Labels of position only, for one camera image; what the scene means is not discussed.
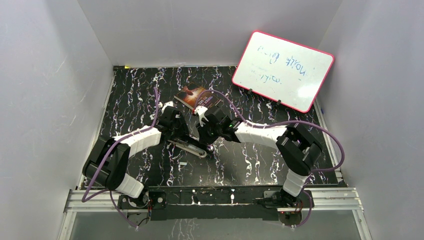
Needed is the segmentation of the black stapler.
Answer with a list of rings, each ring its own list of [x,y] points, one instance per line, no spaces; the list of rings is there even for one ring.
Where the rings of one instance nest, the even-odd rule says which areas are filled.
[[[200,138],[198,136],[195,136],[191,133],[185,136],[185,141],[187,144],[196,149],[196,150],[202,150],[205,151],[208,154],[211,154],[214,152],[215,147],[212,144],[205,144],[200,142]]]

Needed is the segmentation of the beige stapler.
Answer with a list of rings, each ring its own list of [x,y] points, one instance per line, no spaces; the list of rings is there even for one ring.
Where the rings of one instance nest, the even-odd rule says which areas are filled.
[[[174,144],[176,147],[180,148],[181,150],[184,150],[188,153],[198,156],[199,158],[205,158],[207,156],[207,152],[204,149],[194,144],[182,141],[181,139],[168,140],[168,142]]]

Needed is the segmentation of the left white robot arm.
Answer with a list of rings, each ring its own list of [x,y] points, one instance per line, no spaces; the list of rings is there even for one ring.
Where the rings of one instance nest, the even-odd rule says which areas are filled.
[[[127,174],[129,158],[188,132],[182,112],[176,107],[165,106],[153,126],[144,126],[123,136],[99,136],[82,174],[108,190],[130,197],[135,207],[144,208],[149,203],[149,194],[143,191],[140,181]]]

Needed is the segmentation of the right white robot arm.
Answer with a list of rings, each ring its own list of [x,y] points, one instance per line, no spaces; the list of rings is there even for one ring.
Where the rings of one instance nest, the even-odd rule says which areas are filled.
[[[267,208],[295,207],[302,199],[301,191],[312,173],[323,148],[319,141],[300,123],[254,127],[250,121],[230,117],[217,106],[198,106],[196,125],[199,142],[211,145],[218,138],[229,142],[253,143],[278,150],[288,167],[285,182],[279,192],[266,196],[259,204]]]

